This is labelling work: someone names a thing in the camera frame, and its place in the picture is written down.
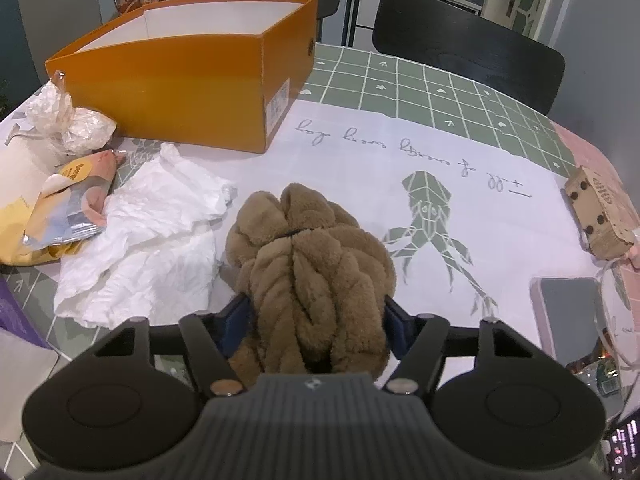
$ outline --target plastic bag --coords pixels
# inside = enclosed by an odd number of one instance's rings
[[[2,276],[0,276],[0,328],[36,346],[50,348],[31,326]]]
[[[122,152],[104,150],[78,158],[51,175],[24,229],[24,245],[39,250],[103,231],[104,200],[122,159]]]
[[[48,140],[61,153],[81,156],[102,148],[116,129],[115,121],[106,115],[88,108],[74,108],[61,72],[56,72],[21,110],[33,129],[14,128],[6,144],[15,136],[35,137]]]

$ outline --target crumpled plastic wrap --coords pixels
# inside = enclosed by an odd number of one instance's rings
[[[42,137],[69,155],[83,156],[98,150],[109,142],[116,129],[115,121],[106,115],[88,108],[74,108],[61,73],[56,73],[37,95],[28,99],[22,111],[36,131],[20,131],[15,135]]]

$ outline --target metal screw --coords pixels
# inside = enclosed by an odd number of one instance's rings
[[[219,379],[210,386],[214,395],[219,397],[232,397],[239,394],[243,389],[242,383],[233,379]]]
[[[396,395],[411,395],[418,390],[418,383],[412,379],[398,377],[386,384],[386,389]]]
[[[322,386],[323,382],[317,377],[312,377],[311,379],[307,379],[305,381],[305,386],[309,388],[311,391],[316,391],[320,386]]]

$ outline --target white tissue paper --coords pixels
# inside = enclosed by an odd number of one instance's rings
[[[234,191],[162,144],[107,198],[105,231],[62,257],[55,313],[113,329],[132,316],[173,324],[207,310],[218,273],[210,222],[224,215]]]

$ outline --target round black pad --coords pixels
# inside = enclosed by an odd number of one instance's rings
[[[114,470],[175,446],[199,413],[195,393],[180,381],[119,356],[69,363],[27,400],[22,423],[41,460]]]
[[[546,358],[498,359],[453,378],[436,391],[430,412],[453,444],[517,470],[590,455],[605,421],[598,397]]]

